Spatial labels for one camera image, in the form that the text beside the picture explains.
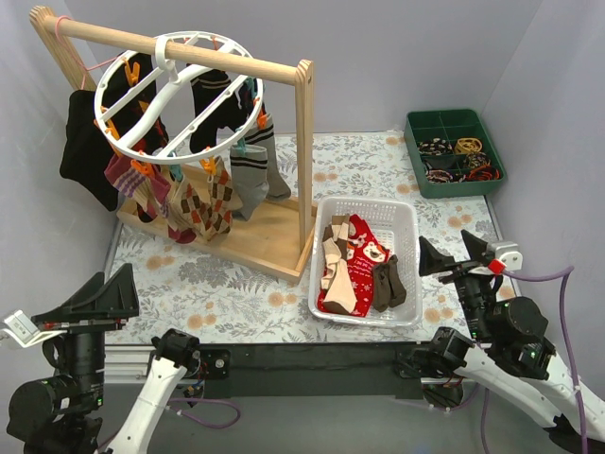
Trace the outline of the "maroon beige purple striped sock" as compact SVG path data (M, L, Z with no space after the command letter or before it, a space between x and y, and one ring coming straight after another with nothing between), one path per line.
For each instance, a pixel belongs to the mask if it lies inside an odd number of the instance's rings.
M114 155L104 174L121 195L137 204L137 216L141 221L147 223L157 217L149 178L132 167L128 156Z

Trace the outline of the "beige orange green argyle sock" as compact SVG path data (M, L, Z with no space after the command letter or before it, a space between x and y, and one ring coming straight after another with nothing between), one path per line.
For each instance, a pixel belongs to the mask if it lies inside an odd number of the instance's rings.
M185 221L196 233L196 239L201 238L208 242L232 230L233 217L227 218L214 214L210 201L204 201L197 189L188 181L183 180L178 185L175 201L179 204L180 213Z

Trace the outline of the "white round clip hanger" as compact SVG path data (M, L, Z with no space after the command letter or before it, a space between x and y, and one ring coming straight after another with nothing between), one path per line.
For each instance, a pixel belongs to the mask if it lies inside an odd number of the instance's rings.
M160 35L151 40L151 48L147 51L148 55L155 59L155 68L144 79L133 85L127 93L112 106L104 107L102 105L103 94L107 88L110 77L121 64L126 63L128 58L139 52L131 44L128 49L107 68L95 91L95 121L114 150L137 161L167 166L172 163L186 164L200 161L201 159L217 155L234 145L240 145L244 142L245 134L254 126L257 117L261 113L265 86L262 79L247 75L242 69L235 69L234 72L237 74L237 77L210 102L208 107L197 114L182 131L174 135L160 150L147 154L143 151L137 151L134 148L135 144L151 131L156 121L162 115L164 108L174 96L184 90L185 87L189 86L195 78L217 68L215 63L191 63L182 70L178 70L176 62L184 61L185 58L170 57L168 55L167 47L170 44L182 44L188 51L200 51L201 48L197 46L199 40L208 42L216 40L219 43L219 48L210 52L212 57L241 57L245 62L252 61L251 54L241 44L221 35L213 35L205 31L180 31ZM129 104L130 101L134 100L150 83L155 82L159 78L165 78L166 83L157 90L156 96L150 101L139 121L123 135L112 133L109 125L111 118L119 110ZM205 148L199 152L180 155L178 153L178 148L181 146L181 143L189 140L198 127L206 124L210 115L214 114L231 96L235 95L247 78L256 79L258 86L256 99L254 100L254 108L247 121L241 127L236 128L231 136L222 140L216 146Z

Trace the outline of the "orange clothes clip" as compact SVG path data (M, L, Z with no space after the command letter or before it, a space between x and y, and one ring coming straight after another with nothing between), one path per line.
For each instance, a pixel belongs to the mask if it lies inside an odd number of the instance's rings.
M130 160L130 166L143 176L154 178L155 169L152 163L137 161L135 159Z

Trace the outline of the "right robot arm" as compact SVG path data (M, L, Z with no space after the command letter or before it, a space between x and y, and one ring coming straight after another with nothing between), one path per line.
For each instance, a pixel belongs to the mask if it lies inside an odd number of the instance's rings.
M457 261L420 237L419 274L454 285L469 333L439 328L433 339L397 362L403 375L459 376L507 399L530 416L551 442L569 453L604 450L604 401L586 387L570 356L547 338L548 320L530 298L499 300L504 279L519 279L516 243L489 243L468 231L469 255Z

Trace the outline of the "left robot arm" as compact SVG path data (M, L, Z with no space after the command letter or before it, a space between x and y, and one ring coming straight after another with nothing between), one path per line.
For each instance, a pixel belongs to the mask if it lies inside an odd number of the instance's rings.
M14 310L1 332L16 346L41 346L55 374L28 381L9 401L8 435L26 453L144 453L170 395L200 369L199 340L170 329L153 338L147 378L130 413L106 446L97 437L104 404L105 336L140 312L131 264L100 271L60 306L29 317Z

